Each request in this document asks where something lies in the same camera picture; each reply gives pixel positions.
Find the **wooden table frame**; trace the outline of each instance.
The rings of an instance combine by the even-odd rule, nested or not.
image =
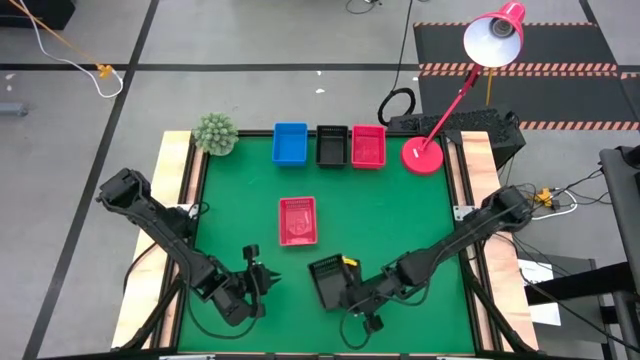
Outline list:
[[[264,131],[247,131],[246,135],[256,135]],[[480,204],[482,200],[500,187],[493,161],[488,135],[484,132],[462,132],[461,144],[449,142],[447,178],[450,193],[457,205]],[[190,132],[167,131],[164,134],[156,169],[153,175],[151,194],[161,203],[171,206],[178,203],[192,204],[200,198],[200,186],[206,172],[206,156],[190,146]],[[151,239],[140,232],[134,258],[152,243]],[[475,256],[479,246],[470,247],[464,258]],[[483,281],[485,288],[491,290],[494,303],[505,316],[509,324],[531,347],[538,348],[533,323],[520,277],[515,248],[497,236],[487,241],[484,254],[472,261],[472,268]],[[113,339],[113,347],[127,342],[145,321],[157,304],[161,292],[169,286],[177,269],[167,266],[167,256],[159,248],[152,250],[131,273],[128,287],[122,302],[120,316]],[[477,298],[466,291],[470,313],[472,333],[476,350],[510,350],[505,339],[488,321],[487,313]],[[180,297],[174,298],[145,347],[171,347],[177,343],[177,331],[174,326],[180,318],[182,306],[178,306]]]

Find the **wooden table edge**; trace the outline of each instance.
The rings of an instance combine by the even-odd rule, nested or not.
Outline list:
[[[178,202],[182,178],[188,167],[186,161],[189,138],[189,131],[166,131],[164,133],[151,189],[152,195],[165,205],[173,205]],[[464,195],[462,195],[462,180],[456,150],[452,145],[449,144],[448,151],[458,203],[466,204]],[[500,187],[487,133],[462,132],[462,148],[465,153],[474,203],[480,204],[482,199]],[[192,172],[189,174],[186,196],[188,204],[195,201],[202,159],[200,151],[193,156],[193,162],[190,166]],[[150,244],[150,241],[141,231],[134,259]],[[538,348],[515,249],[503,239],[494,236],[485,245],[485,257],[496,305],[522,339],[529,346]],[[127,342],[157,304],[166,259],[166,255],[161,250],[153,251],[131,273],[129,287],[122,301],[112,347],[121,346]],[[165,315],[165,327],[160,340],[161,347],[170,345],[175,306],[174,299]],[[487,314],[477,299],[476,309],[483,348],[492,350]],[[510,349],[504,338],[502,342],[505,350]]]

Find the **lamp shade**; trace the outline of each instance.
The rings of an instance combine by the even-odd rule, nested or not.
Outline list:
[[[524,43],[525,7],[509,2],[498,12],[475,19],[464,33],[464,49],[476,64],[501,67],[516,59]]]

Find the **green plant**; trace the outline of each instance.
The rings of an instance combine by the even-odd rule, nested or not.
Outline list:
[[[200,118],[193,129],[196,146],[211,155],[228,155],[238,142],[238,129],[225,114],[211,113]]]

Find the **white cable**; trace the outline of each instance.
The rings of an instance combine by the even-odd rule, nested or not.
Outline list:
[[[24,4],[24,0],[19,0],[19,1],[20,1],[20,4],[22,5],[22,7],[31,14],[31,11],[29,11],[29,9],[27,8],[27,5]],[[98,85],[98,81],[96,80],[95,76],[93,76],[92,73],[90,73],[89,71],[83,69],[80,65],[74,63],[71,60],[60,59],[60,58],[57,58],[57,57],[49,54],[44,49],[44,47],[42,46],[42,39],[40,39],[40,32],[38,31],[38,25],[36,25],[36,22],[33,20],[33,17],[29,16],[29,20],[31,20],[31,24],[33,24],[33,29],[36,31],[36,38],[38,38],[38,45],[40,46],[40,50],[42,51],[43,54],[45,54],[47,57],[49,57],[49,58],[51,58],[53,60],[56,60],[56,61],[59,61],[59,62],[63,62],[63,63],[67,63],[69,65],[73,65],[78,70],[80,70],[83,73],[85,73],[87,76],[89,76],[91,78],[91,80],[93,80],[93,85],[95,85],[96,90],[98,90],[98,94],[100,94],[100,96],[102,96],[105,99],[111,99],[113,97],[116,97],[116,96],[118,96],[118,94],[120,94],[120,92],[122,92],[122,88],[124,87],[124,84],[122,82],[122,78],[120,77],[120,75],[118,75],[118,73],[116,72],[115,69],[112,69],[111,72],[118,79],[118,82],[120,83],[120,89],[118,91],[116,91],[115,93],[111,94],[111,95],[105,95],[105,94],[102,93],[102,90],[100,89],[100,85]]]
[[[568,213],[576,211],[576,209],[578,208],[578,200],[576,200],[576,198],[573,196],[573,194],[571,194],[571,192],[569,190],[564,190],[562,192],[567,193],[567,195],[569,195],[571,200],[573,200],[573,204],[571,204],[571,208],[569,210],[562,211],[562,212],[559,212],[559,213],[553,213],[553,214],[549,214],[549,215],[534,217],[534,218],[531,218],[531,220],[534,220],[534,221],[544,220],[544,219],[548,219],[548,218],[551,218],[551,217],[554,217],[554,216],[566,215]]]

